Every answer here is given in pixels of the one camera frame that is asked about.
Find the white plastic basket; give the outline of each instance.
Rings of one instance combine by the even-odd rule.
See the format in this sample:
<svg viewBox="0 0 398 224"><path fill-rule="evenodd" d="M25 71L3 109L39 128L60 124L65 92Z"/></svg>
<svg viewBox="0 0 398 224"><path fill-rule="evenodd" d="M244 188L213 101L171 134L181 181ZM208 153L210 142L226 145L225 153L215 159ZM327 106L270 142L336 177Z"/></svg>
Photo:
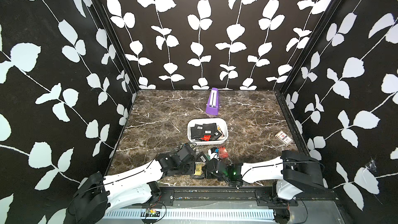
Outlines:
<svg viewBox="0 0 398 224"><path fill-rule="evenodd" d="M194 127L195 124L211 124L211 123L216 123L218 125L223 134L224 137L221 140L215 140L215 141L195 141L191 139L191 127ZM228 138L228 128L226 125L226 122L222 118L197 118L193 119L188 123L188 139L192 143L196 143L198 146L205 146L205 145L212 145L212 144L222 144L224 143L227 138Z"/></svg>

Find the white bin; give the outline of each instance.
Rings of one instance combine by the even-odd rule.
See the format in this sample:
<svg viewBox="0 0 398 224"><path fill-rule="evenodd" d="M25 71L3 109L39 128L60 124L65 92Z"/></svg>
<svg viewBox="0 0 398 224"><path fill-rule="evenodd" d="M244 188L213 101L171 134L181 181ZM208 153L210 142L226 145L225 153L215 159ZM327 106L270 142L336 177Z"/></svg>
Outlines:
<svg viewBox="0 0 398 224"><path fill-rule="evenodd" d="M195 141L191 139L191 127L194 127L195 124L211 124L211 123L216 123L218 125L223 134L224 137L221 140L215 140L215 141ZM188 139L192 143L196 143L198 146L203 146L203 145L213 145L213 144L222 144L224 143L227 138L228 138L228 127L226 125L226 122L222 118L197 118L193 119L188 123Z"/></svg>

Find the black wall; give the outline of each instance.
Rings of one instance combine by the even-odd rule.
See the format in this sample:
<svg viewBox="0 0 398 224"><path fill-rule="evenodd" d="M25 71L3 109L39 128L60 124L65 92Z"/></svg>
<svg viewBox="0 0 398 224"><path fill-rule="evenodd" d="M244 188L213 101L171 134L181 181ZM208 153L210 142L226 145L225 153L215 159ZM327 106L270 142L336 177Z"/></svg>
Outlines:
<svg viewBox="0 0 398 224"><path fill-rule="evenodd" d="M397 0L344 0L305 62L296 64L301 72L285 93L311 156L325 164L328 187L355 223L397 218L397 6ZM341 34L334 35L335 24ZM313 82L304 79L311 67Z"/></svg>
<svg viewBox="0 0 398 224"><path fill-rule="evenodd" d="M0 1L0 223L63 223L80 183L105 172L134 89L117 79L126 70L117 55L101 63L111 43L96 38L103 27L89 1ZM71 28L83 41L66 39L76 41Z"/></svg>
<svg viewBox="0 0 398 224"><path fill-rule="evenodd" d="M147 4L142 2L144 0L101 1L108 11L109 18L113 20L113 27L124 52L128 54L127 58L130 60L134 74L137 78L141 77L139 80L141 88L208 89L209 87L227 87L242 90L272 90L282 85L329 2L329 0L308 0L312 4L319 2L316 8L323 4L320 10L314 11L312 14L312 6L299 9L297 3L304 0L278 0L279 7L272 16L272 20L275 19L273 27L263 26L262 30L259 20L262 19L262 23L268 21L265 18L270 16L267 14L263 16L263 10L269 0L243 0L242 3L241 0L236 0L233 5L231 4L232 9L228 5L228 0L208 0L211 14L206 14L204 11L202 16L198 13L197 8L198 2L201 0L168 0L170 7L174 7L166 11L159 8L158 12L154 4L147 5L151 3L151 0L146 0ZM159 2L159 5L165 6L168 4L167 2ZM126 13L128 14L125 25L122 17ZM194 29L188 22L188 16L196 21L199 21L197 18L206 18L208 22L211 19L212 23L210 27L204 26L198 29L196 25ZM277 27L278 19L283 19L283 21L278 28L274 29ZM241 36L238 35L233 42L236 43L236 47L239 46L238 42L241 43L242 48L242 44L244 44L246 49L231 53L228 48L218 49L216 44L224 42L231 44L226 29L234 24L244 27L244 32ZM162 40L163 35L152 29L151 26L160 29L160 25L171 30L171 32L164 33L164 36L166 38L168 36L175 37L178 40L177 46L175 46L176 42L169 48L163 44L162 50L157 47L156 39ZM303 29L304 27L308 32L300 37L300 41L303 40L301 47L296 48L296 43L292 44L287 52L286 45L289 41L293 38L293 41L299 40L298 34L293 29ZM141 65L138 65L137 54L129 47L131 42L137 43L137 41L143 46L138 57L146 57L150 60L140 61ZM196 52L195 44L191 48L193 42L196 43L196 46L200 47L201 45L203 52ZM261 54L261 59L267 60L256 63L256 59L259 58L258 49L264 43L272 45L272 48L269 52ZM171 66L177 70L170 69L167 72L164 68L167 63L173 63L174 65ZM177 74L172 78L174 82L168 78L170 77L169 72Z"/></svg>

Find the marble tabletop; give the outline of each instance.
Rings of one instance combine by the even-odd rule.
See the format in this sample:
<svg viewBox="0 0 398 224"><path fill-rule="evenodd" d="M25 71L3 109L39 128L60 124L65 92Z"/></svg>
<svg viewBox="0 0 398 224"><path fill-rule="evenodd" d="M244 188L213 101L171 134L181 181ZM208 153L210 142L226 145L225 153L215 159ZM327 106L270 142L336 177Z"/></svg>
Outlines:
<svg viewBox="0 0 398 224"><path fill-rule="evenodd" d="M138 92L108 175L141 166L160 152L175 150L187 138L187 124L196 118L222 118L228 126L228 139L222 144L229 158L225 163L256 163L297 150L285 146L275 134L284 131L292 137L273 91L220 91L218 116L206 114L208 90ZM197 146L207 153L213 146ZM259 181L253 185L271 185ZM189 175L165 177L160 186L225 186L216 179L197 180Z"/></svg>

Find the wire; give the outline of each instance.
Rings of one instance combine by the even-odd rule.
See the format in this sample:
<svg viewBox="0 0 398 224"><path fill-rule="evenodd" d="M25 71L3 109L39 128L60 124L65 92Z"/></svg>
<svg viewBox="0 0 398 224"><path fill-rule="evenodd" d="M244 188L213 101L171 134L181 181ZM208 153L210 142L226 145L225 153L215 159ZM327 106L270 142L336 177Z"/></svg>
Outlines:
<svg viewBox="0 0 398 224"><path fill-rule="evenodd" d="M301 202L302 202L302 204L304 205L304 207L305 207L305 211L307 212L307 216L305 217L305 221L303 221L303 222L297 222L297 223L294 223L294 224L303 224L304 222L306 222L307 221L307 218L308 218L308 209L307 209L307 206L305 206L305 204L304 204L304 202L301 200Z"/></svg>

